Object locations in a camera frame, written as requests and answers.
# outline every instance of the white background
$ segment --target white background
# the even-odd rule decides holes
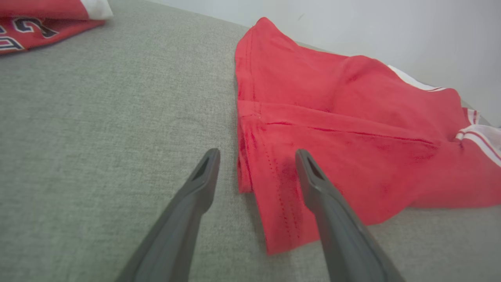
[[[150,0],[251,27],[267,17],[295,41],[365,55],[452,87],[501,125],[501,1]]]

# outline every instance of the red fabric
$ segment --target red fabric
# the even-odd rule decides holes
[[[238,43],[238,180],[254,192],[268,254],[319,239],[295,151],[307,149],[361,220],[407,206],[501,203],[501,167],[471,140],[453,89],[429,92],[381,62],[303,48],[263,18]]]
[[[3,0],[0,54],[51,44],[102,24],[89,20],[80,0]]]

